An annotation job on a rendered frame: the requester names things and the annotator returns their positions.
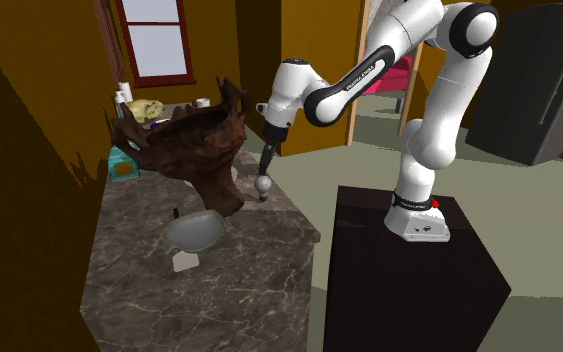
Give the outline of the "grey light bulb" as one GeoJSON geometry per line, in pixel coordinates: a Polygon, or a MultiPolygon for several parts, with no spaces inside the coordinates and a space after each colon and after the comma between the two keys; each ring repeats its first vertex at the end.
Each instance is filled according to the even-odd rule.
{"type": "Polygon", "coordinates": [[[266,201],[272,187],[272,180],[268,175],[258,175],[254,181],[254,187],[258,192],[259,199],[266,201]]]}

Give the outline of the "brown antler-shaped wooden sculpture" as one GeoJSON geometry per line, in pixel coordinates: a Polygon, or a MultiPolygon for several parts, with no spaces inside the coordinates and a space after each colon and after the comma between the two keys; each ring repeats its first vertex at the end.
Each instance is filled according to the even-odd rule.
{"type": "Polygon", "coordinates": [[[177,107],[170,120],[149,129],[122,103],[123,116],[112,119],[111,138],[140,169],[190,182],[207,209],[227,217],[244,204],[231,167],[246,139],[248,93],[227,78],[217,85],[219,104],[177,107]]]}

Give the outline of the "yellow crumpled cloth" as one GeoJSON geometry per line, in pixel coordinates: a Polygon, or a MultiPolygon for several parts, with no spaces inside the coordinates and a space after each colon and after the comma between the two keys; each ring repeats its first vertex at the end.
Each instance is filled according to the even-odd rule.
{"type": "Polygon", "coordinates": [[[136,99],[129,102],[127,106],[140,124],[159,119],[165,111],[165,105],[157,100],[136,99]]]}

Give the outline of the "red-framed window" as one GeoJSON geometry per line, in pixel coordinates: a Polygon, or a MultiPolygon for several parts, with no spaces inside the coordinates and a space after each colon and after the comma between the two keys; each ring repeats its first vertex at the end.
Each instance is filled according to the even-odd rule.
{"type": "Polygon", "coordinates": [[[136,88],[195,84],[183,0],[114,0],[136,88]]]}

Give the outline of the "teal tissue box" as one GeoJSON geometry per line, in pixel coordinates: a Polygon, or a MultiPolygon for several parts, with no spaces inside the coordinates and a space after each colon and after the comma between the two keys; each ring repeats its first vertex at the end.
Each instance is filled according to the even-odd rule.
{"type": "Polygon", "coordinates": [[[113,182],[122,181],[139,177],[140,171],[131,157],[113,146],[108,155],[108,176],[113,182]]]}

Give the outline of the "dark robot stand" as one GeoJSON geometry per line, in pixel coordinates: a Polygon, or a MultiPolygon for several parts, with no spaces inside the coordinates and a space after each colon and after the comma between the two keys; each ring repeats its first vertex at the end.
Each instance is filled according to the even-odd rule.
{"type": "Polygon", "coordinates": [[[323,352],[476,352],[511,288],[457,201],[451,238],[407,242],[384,225],[392,194],[341,186],[323,352]]]}

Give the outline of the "black refrigerator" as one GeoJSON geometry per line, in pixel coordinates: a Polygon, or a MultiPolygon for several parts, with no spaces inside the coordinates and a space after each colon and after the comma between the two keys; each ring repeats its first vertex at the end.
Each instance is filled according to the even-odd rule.
{"type": "Polygon", "coordinates": [[[466,143],[533,166],[563,152],[563,3],[510,14],[479,92],[466,143]]]}

